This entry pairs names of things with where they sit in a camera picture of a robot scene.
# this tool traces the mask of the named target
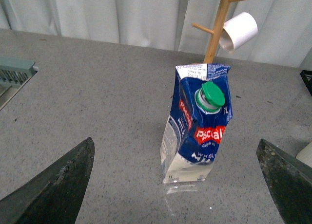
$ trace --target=milk carton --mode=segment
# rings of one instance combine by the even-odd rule
[[[164,183],[203,181],[232,118],[227,73],[221,64],[176,66],[170,115],[160,155]]]

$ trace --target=red label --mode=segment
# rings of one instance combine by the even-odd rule
[[[220,144],[225,126],[217,126],[216,128],[196,128],[194,139],[198,144],[203,144],[209,140],[215,141]]]
[[[186,108],[185,103],[182,100],[180,100],[179,108],[182,110],[182,112],[186,118],[188,130],[190,130],[190,128],[192,126],[192,118],[191,118],[189,110]]]

